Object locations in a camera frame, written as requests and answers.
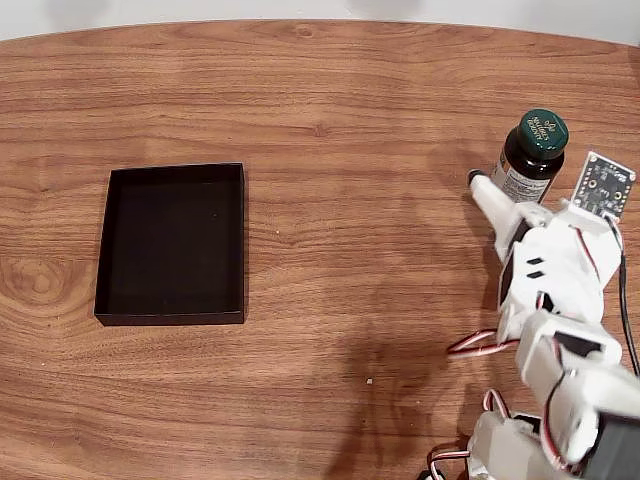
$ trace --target wooden table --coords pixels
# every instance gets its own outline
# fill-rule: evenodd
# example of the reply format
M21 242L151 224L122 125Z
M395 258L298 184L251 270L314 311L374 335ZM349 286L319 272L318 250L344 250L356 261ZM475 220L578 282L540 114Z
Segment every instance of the wooden table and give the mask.
M0 477L413 480L431 448L464 444L487 387L539 411L513 352L443 356L497 320L466 172L532 106L571 130L549 205L590 148L640 170L637 48L299 21L0 44ZM224 161L248 177L246 323L102 327L109 171Z

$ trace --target white label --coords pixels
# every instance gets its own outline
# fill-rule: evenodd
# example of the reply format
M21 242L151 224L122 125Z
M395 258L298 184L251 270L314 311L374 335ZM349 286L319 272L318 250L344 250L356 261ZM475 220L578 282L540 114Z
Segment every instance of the white label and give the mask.
M491 174L491 180L514 202L538 202L549 185L549 180L533 180L508 166L504 152Z

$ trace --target black box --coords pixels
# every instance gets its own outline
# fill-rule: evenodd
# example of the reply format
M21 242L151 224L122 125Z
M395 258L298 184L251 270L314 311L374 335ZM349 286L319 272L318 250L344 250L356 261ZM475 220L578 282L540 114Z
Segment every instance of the black box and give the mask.
M240 163L114 170L95 316L104 325L244 321Z

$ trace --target jar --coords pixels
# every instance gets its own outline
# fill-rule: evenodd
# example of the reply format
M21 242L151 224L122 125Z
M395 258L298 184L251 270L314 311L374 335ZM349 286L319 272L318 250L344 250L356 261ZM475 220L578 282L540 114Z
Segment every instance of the jar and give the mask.
M540 203L564 163L568 141L569 130L558 115L530 110L509 132L491 179L514 202Z

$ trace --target green bottle cap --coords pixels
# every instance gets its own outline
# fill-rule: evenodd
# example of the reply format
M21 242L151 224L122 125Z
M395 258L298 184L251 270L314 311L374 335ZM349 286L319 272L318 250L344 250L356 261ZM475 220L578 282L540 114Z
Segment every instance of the green bottle cap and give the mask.
M517 135L522 149L540 160L558 157L569 141L569 130L564 121L543 108L535 108L524 114Z

